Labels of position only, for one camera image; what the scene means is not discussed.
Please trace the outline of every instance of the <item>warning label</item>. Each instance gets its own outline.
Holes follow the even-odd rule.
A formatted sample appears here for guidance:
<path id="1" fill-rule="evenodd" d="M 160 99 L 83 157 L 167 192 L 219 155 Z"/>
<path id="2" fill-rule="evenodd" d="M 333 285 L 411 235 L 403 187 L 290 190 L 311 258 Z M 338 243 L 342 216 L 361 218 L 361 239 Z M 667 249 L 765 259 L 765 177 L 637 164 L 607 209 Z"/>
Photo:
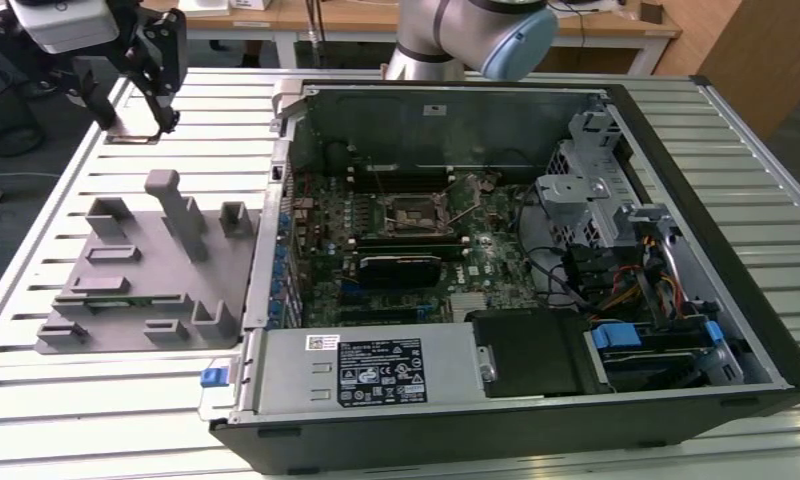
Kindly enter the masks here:
<path id="1" fill-rule="evenodd" d="M 421 338 L 338 344 L 338 403 L 343 407 L 427 401 Z"/>

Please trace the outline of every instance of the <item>aluminum slotted table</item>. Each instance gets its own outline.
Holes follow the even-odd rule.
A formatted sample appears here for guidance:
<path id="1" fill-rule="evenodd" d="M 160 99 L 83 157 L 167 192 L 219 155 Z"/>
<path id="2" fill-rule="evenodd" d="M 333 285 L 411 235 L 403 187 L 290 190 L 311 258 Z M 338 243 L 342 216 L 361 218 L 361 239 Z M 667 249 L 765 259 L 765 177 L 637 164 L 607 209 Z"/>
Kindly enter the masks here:
<path id="1" fill-rule="evenodd" d="M 239 349 L 42 356 L 36 331 L 91 228 L 96 195 L 159 209 L 151 169 L 178 169 L 203 208 L 261 208 L 274 149 L 271 95 L 283 77 L 365 78 L 371 71 L 194 69 L 175 100 L 182 123 L 154 146 L 106 145 L 94 127 L 0 283 L 0 479 L 262 478 L 199 418 L 199 373 Z M 800 343 L 800 186 L 712 87 L 689 78 L 541 75 L 530 81 L 622 83 Z M 144 108 L 120 81 L 120 109 Z M 655 190 L 638 172 L 650 194 Z M 682 445 L 427 465 L 310 478 L 800 478 L 800 406 L 740 420 Z"/>

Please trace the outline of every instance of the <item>blue latch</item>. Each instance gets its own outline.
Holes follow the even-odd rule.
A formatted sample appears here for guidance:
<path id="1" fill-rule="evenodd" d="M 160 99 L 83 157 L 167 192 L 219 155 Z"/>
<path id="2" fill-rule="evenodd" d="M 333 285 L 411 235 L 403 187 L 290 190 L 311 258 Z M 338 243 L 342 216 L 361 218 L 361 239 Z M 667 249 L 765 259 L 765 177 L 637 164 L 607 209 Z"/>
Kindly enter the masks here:
<path id="1" fill-rule="evenodd" d="M 641 335 L 631 323 L 606 323 L 594 329 L 593 343 L 598 349 L 609 347 L 639 347 Z"/>
<path id="2" fill-rule="evenodd" d="M 228 367 L 206 368 L 202 372 L 202 387 L 227 387 L 228 386 Z"/>
<path id="3" fill-rule="evenodd" d="M 714 320 L 709 320 L 706 322 L 706 330 L 709 331 L 709 336 L 712 337 L 712 341 L 718 343 L 724 341 L 724 330 L 721 330 L 721 325 Z"/>

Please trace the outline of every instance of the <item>motherboard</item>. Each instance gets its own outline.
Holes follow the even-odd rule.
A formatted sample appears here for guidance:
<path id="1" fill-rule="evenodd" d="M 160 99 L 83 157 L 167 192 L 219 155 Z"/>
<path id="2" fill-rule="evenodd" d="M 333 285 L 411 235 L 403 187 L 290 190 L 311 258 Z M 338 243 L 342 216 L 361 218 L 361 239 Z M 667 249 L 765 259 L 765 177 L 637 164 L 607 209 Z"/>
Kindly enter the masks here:
<path id="1" fill-rule="evenodd" d="M 294 217 L 307 327 L 465 321 L 537 307 L 515 211 L 527 185 L 498 173 L 301 175 Z"/>

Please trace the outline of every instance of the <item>electronic equipment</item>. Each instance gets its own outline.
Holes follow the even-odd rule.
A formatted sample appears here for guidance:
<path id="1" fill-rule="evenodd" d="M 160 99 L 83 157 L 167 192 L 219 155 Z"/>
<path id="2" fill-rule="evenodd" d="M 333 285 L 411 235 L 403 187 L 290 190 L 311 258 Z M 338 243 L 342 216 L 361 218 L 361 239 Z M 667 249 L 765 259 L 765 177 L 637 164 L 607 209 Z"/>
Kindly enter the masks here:
<path id="1" fill-rule="evenodd" d="M 673 445 L 800 402 L 800 349 L 621 86 L 277 88 L 273 268 L 211 418 L 259 472 Z"/>

